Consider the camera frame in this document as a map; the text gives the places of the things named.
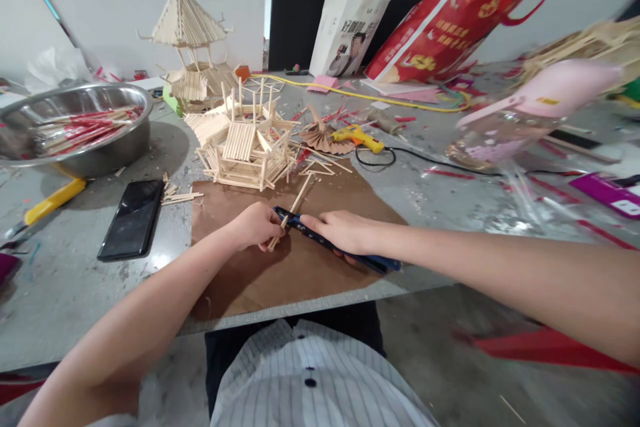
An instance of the white tote bag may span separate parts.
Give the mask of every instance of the white tote bag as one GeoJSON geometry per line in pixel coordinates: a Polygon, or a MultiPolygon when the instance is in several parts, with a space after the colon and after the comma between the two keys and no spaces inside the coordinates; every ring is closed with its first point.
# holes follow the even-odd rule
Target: white tote bag
{"type": "Polygon", "coordinates": [[[340,77],[358,70],[391,0],[325,0],[309,72],[340,77]]]}

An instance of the concrete floor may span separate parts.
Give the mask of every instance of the concrete floor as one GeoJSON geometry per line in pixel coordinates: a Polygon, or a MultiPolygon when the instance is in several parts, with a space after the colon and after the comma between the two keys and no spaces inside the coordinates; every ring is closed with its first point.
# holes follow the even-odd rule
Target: concrete floor
{"type": "MultiPolygon", "coordinates": [[[[453,328],[495,331],[512,311],[463,286],[377,302],[385,350],[442,427],[638,426],[640,382],[611,372],[493,359],[451,336],[453,328]]],[[[140,425],[208,424],[201,334],[176,339],[141,392],[140,425]]],[[[0,409],[17,424],[30,398],[0,409]]]]}

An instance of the black phone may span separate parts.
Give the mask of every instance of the black phone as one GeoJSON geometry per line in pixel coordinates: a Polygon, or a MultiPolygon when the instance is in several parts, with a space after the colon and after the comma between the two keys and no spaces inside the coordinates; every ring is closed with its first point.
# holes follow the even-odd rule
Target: black phone
{"type": "Polygon", "coordinates": [[[136,181],[127,185],[98,252],[98,260],[122,260],[147,254],[163,189],[162,180],[136,181]]]}

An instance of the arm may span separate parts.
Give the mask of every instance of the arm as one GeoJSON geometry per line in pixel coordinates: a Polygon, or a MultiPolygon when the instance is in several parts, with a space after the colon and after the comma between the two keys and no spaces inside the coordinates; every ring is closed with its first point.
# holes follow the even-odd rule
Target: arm
{"type": "Polygon", "coordinates": [[[640,367],[640,253],[419,229],[345,211],[301,221],[338,248],[429,268],[622,362],[640,367]]]}
{"type": "Polygon", "coordinates": [[[20,427],[86,425],[137,413],[143,377],[167,351],[191,308],[239,250],[282,236],[280,219],[254,203],[145,280],[66,355],[33,399],[20,427]]]}

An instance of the yellow cable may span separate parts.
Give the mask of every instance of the yellow cable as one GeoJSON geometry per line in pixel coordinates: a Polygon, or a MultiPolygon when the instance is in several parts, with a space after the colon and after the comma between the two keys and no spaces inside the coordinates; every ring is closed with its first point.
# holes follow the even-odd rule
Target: yellow cable
{"type": "Polygon", "coordinates": [[[299,87],[320,87],[320,88],[324,88],[324,89],[327,89],[327,90],[334,91],[335,93],[342,93],[343,95],[348,95],[349,97],[358,97],[358,98],[363,98],[363,99],[366,99],[366,100],[379,100],[379,101],[383,101],[385,103],[392,103],[393,105],[401,105],[403,107],[413,107],[413,108],[418,108],[420,110],[438,111],[438,112],[443,112],[443,113],[454,113],[454,112],[464,111],[464,110],[468,109],[469,107],[471,107],[471,96],[468,93],[463,92],[463,91],[458,91],[458,93],[465,100],[465,104],[464,105],[462,105],[461,107],[458,107],[458,108],[453,108],[453,109],[442,109],[442,108],[438,108],[438,107],[427,107],[426,105],[416,105],[415,103],[391,100],[391,99],[386,98],[386,97],[385,98],[371,97],[369,95],[362,95],[361,93],[338,90],[338,89],[335,89],[335,88],[327,87],[326,85],[319,85],[318,83],[295,82],[293,80],[289,80],[287,78],[282,78],[282,77],[276,77],[274,75],[255,74],[255,75],[252,75],[252,77],[264,77],[264,78],[270,78],[270,79],[274,79],[274,80],[280,80],[280,81],[283,81],[285,83],[289,83],[291,85],[298,85],[299,87]]]}

